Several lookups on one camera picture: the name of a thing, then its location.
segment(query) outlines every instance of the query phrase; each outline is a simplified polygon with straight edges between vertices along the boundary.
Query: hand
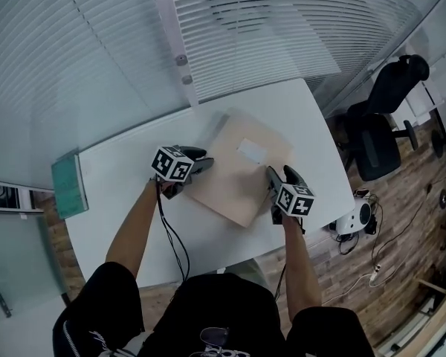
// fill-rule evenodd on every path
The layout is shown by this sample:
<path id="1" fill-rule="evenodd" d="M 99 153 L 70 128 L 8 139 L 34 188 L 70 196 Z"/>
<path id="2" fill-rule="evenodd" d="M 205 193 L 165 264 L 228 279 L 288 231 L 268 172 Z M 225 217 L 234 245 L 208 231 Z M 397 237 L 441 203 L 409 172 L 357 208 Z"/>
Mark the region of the hand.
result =
<path id="1" fill-rule="evenodd" d="M 285 231 L 292 231 L 293 229 L 300 231 L 303 226 L 303 219 L 301 218 L 301 224 L 297 222 L 297 217 L 290 217 L 285 213 L 282 213 L 282 226 Z"/>
<path id="2" fill-rule="evenodd" d="M 151 188 L 153 190 L 155 190 L 155 184 L 157 182 L 151 178 L 150 180 L 148 180 L 147 184 L 146 184 L 146 188 Z M 168 187 L 171 187 L 172 185 L 174 185 L 175 182 L 173 181 L 162 181 L 161 184 L 161 193 L 166 190 Z"/>

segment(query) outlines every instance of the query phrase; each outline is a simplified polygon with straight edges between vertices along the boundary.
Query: black shirt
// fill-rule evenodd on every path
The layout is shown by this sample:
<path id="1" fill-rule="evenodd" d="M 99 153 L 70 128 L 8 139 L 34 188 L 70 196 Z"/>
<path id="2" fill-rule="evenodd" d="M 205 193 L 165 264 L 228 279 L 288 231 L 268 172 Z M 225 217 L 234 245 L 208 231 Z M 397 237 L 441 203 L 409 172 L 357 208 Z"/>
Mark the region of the black shirt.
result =
<path id="1" fill-rule="evenodd" d="M 138 355 L 187 357 L 214 350 L 201 340 L 201 331 L 214 327 L 227 329 L 223 356 L 334 356 L 344 349 L 351 356 L 373 356 L 357 315 L 348 309 L 304 309 L 285 340 L 273 295 L 234 274 L 184 282 Z M 54 353 L 99 356 L 123 349 L 143 331 L 135 279 L 121 265 L 105 263 L 56 322 Z"/>

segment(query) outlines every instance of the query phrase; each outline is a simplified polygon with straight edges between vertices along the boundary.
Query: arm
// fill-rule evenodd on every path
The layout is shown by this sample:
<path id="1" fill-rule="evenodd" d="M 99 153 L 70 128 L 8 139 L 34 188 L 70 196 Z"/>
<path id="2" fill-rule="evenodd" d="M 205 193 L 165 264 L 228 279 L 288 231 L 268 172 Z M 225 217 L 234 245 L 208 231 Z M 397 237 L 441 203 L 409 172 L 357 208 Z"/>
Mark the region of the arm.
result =
<path id="1" fill-rule="evenodd" d="M 112 240 L 106 262 L 117 262 L 137 277 L 156 204 L 157 188 L 150 180 Z"/>
<path id="2" fill-rule="evenodd" d="M 299 311 L 322 305 L 317 276 L 312 267 L 304 236 L 294 218 L 282 215 L 285 232 L 285 286 L 291 322 Z"/>

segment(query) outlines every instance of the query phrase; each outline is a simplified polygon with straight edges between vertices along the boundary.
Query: window blinds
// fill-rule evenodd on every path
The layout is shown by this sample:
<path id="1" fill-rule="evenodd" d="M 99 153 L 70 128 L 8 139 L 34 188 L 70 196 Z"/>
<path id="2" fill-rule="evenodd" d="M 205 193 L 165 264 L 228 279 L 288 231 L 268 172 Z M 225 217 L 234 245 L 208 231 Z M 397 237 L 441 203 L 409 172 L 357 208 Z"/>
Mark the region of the window blinds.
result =
<path id="1" fill-rule="evenodd" d="M 184 107 L 154 0 L 0 0 L 0 180 Z"/>
<path id="2" fill-rule="evenodd" d="M 302 77 L 323 108 L 437 0 L 175 0 L 200 101 Z"/>

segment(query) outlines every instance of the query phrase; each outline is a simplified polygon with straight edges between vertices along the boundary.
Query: white table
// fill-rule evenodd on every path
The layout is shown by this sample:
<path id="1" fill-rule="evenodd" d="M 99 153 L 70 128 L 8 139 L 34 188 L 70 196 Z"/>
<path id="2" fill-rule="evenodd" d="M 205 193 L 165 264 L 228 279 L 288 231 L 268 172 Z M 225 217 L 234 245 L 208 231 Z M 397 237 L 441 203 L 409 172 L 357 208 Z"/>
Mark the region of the white table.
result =
<path id="1" fill-rule="evenodd" d="M 304 220 L 307 231 L 351 211 L 352 191 L 326 122 L 304 80 L 291 80 L 232 94 L 154 120 L 80 153 L 89 210 L 66 220 L 84 278 L 104 262 L 117 229 L 152 175 L 158 145 L 206 148 L 225 112 L 237 107 L 280 132 L 294 147 L 291 166 L 317 199 Z M 241 228 L 185 196 L 163 197 L 164 213 L 191 260 L 191 275 L 256 257 L 284 245 L 268 211 Z M 183 252 L 179 252 L 184 261 Z M 139 286 L 180 280 L 175 256 L 155 211 L 137 282 Z"/>

